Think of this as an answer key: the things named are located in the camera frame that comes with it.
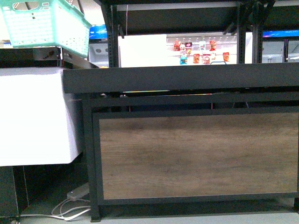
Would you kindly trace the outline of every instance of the white cable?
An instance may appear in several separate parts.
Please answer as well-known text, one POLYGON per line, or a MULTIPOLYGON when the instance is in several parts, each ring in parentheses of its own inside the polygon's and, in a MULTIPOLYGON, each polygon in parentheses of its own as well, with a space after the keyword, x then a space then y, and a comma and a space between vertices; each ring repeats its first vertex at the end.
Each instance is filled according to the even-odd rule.
POLYGON ((67 210, 66 212, 64 212, 64 213, 60 213, 58 216, 63 216, 63 215, 66 215, 66 214, 68 214, 68 213, 70 213, 71 211, 76 211, 76 210, 80 210, 80 209, 89 209, 90 208, 90 206, 80 206, 80 207, 76 207, 76 208, 72 208, 72 209, 70 209, 70 210, 67 210))
MULTIPOLYGON (((60 219, 60 220, 64 220, 64 221, 71 221, 79 216, 81 216, 82 214, 90 211, 90 206, 80 206, 80 207, 75 207, 75 208, 72 208, 72 209, 69 209, 67 210, 66 212, 62 213, 62 207, 68 203, 68 202, 71 202, 73 200, 69 200, 69 199, 65 199, 63 200, 61 203, 59 203, 58 205, 55 206, 55 208, 53 208, 52 212, 51 212, 51 215, 44 215, 44 214, 28 214, 28 215, 21 215, 21 217, 49 217, 49 218, 56 218, 56 219, 60 219), (54 214, 55 210, 58 208, 60 210, 60 214, 54 214), (86 209, 76 215, 73 215, 73 216, 70 216, 70 217, 63 217, 63 215, 66 215, 72 211, 75 211, 75 210, 80 210, 80 209, 86 209)), ((75 201, 83 201, 83 202, 90 202, 89 200, 85 200, 85 199, 78 199, 78 200, 75 200, 75 201)))
POLYGON ((57 219, 61 219, 61 220, 65 220, 65 218, 63 217, 59 217, 59 216, 49 216, 49 215, 41 215, 41 214, 28 214, 28 215, 21 215, 21 217, 35 217, 35 216, 42 216, 42 217, 49 217, 49 218, 57 218, 57 219))
POLYGON ((60 208, 59 208, 60 215, 57 215, 57 216, 61 216, 61 217, 63 217, 63 215, 61 215, 61 214, 62 214, 62 208, 63 208, 63 206, 64 206, 66 203, 68 203, 68 202, 70 202, 70 200, 67 200, 67 201, 65 201, 65 202, 63 202, 63 203, 61 204, 61 206, 60 206, 60 208))
POLYGON ((126 36, 128 36, 128 10, 129 10, 129 5, 127 5, 127 12, 126 12, 126 36))
POLYGON ((64 217, 59 217, 59 216, 48 216, 48 215, 41 215, 41 214, 32 214, 32 215, 21 215, 21 217, 48 217, 48 218, 56 218, 56 219, 61 219, 61 220, 64 220, 64 221, 71 221, 79 216, 81 216, 82 214, 90 211, 91 209, 86 209, 76 215, 73 215, 71 217, 67 217, 67 218, 64 218, 64 217))
POLYGON ((86 210, 84 210, 84 211, 82 211, 82 212, 80 212, 80 213, 78 213, 78 214, 76 214, 76 215, 74 215, 74 216, 67 217, 67 218, 65 218, 64 220, 65 220, 65 221, 71 221, 71 220, 73 220, 73 219, 75 219, 75 218, 81 216, 82 214, 84 214, 84 213, 86 213, 86 212, 88 212, 88 211, 90 211, 90 210, 91 210, 91 209, 86 209, 86 210))
POLYGON ((55 211, 61 204, 65 203, 66 201, 68 201, 68 199, 63 200, 61 203, 59 203, 58 205, 56 205, 55 208, 53 208, 53 210, 51 211, 51 215, 54 216, 54 215, 55 215, 55 214, 54 214, 54 211, 55 211))

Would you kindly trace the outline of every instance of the mint green shopping basket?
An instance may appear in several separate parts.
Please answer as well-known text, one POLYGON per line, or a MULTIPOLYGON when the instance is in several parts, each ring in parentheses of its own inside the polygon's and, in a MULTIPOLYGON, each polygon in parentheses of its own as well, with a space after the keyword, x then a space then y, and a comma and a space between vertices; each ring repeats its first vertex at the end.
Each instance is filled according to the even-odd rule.
POLYGON ((60 46, 87 57, 91 24, 66 0, 0 0, 0 8, 14 48, 60 46), (20 11, 18 2, 38 8, 20 11))

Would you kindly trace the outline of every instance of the wood grain panel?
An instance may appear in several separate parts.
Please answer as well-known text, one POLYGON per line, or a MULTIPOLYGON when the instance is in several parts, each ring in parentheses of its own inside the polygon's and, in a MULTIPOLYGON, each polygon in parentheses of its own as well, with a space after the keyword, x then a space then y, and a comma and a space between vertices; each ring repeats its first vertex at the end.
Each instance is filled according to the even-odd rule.
POLYGON ((102 119, 104 199, 296 192, 298 116, 102 119))

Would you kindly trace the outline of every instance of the snack package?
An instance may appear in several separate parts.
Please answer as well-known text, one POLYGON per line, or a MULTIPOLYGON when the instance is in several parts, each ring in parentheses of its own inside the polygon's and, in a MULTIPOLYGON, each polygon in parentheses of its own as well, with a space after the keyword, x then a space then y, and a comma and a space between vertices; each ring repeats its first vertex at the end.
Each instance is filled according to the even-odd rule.
POLYGON ((223 60, 224 60, 225 62, 229 62, 229 52, 224 52, 224 53, 223 53, 223 60))
POLYGON ((173 50, 180 51, 181 50, 180 46, 181 46, 181 41, 175 41, 173 44, 173 50))
POLYGON ((216 60, 216 50, 210 49, 211 60, 216 60))
POLYGON ((186 54, 186 47, 184 44, 181 44, 180 46, 180 55, 186 54))
POLYGON ((193 55, 193 63, 194 64, 199 64, 199 54, 194 54, 193 55))
POLYGON ((216 47, 217 47, 216 41, 210 41, 210 49, 216 50, 216 47))
POLYGON ((192 52, 192 42, 185 43, 185 46, 186 46, 186 54, 190 55, 192 52))
POLYGON ((204 53, 202 56, 203 64, 210 64, 211 63, 211 54, 204 53))
POLYGON ((206 42, 205 41, 200 41, 199 42, 199 49, 200 50, 206 50, 206 42))
POLYGON ((188 63, 188 58, 186 55, 182 55, 180 58, 180 64, 181 65, 186 65, 188 63))

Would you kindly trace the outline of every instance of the refrigerator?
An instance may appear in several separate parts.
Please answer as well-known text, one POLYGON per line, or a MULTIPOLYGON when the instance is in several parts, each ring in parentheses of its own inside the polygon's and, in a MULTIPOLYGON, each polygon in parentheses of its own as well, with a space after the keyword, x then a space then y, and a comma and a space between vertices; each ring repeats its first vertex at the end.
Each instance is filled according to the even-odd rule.
POLYGON ((299 62, 299 30, 264 32, 262 63, 294 62, 299 62))

